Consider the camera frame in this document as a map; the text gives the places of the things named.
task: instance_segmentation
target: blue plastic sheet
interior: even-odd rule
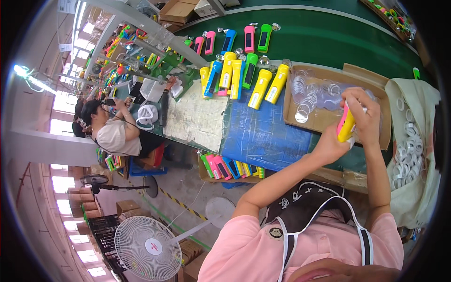
[[[240,100],[229,101],[224,113],[221,154],[230,159],[279,171],[308,152],[312,134],[284,123],[285,90],[280,94],[276,105],[263,100],[257,111],[248,107],[252,89],[243,89]]]

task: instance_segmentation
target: yellow and black floor tape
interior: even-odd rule
[[[167,197],[169,197],[171,200],[173,200],[175,203],[177,203],[178,205],[180,205],[182,208],[187,209],[190,213],[192,213],[193,215],[197,216],[198,218],[206,221],[208,220],[208,218],[206,218],[205,216],[201,215],[200,213],[196,212],[195,210],[188,208],[187,205],[185,205],[184,203],[180,202],[179,200],[177,200],[176,198],[174,198],[171,194],[169,194],[168,192],[164,191],[161,187],[158,187],[158,189]]]

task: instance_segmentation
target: lips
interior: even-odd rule
[[[314,281],[315,279],[334,275],[335,271],[329,268],[318,268],[315,270],[312,270],[310,272],[307,272],[306,274],[303,274],[296,278],[293,282],[305,282],[305,281]]]

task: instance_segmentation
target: logo patch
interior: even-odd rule
[[[283,231],[280,228],[273,227],[269,230],[269,235],[271,235],[274,238],[280,238],[283,236]]]

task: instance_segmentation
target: woman in white blouse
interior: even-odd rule
[[[165,138],[137,128],[124,101],[114,101],[116,105],[113,108],[118,112],[112,119],[108,110],[103,108],[107,106],[102,105],[100,100],[88,101],[83,105],[81,116],[86,125],[92,127],[94,142],[116,156],[147,158]]]

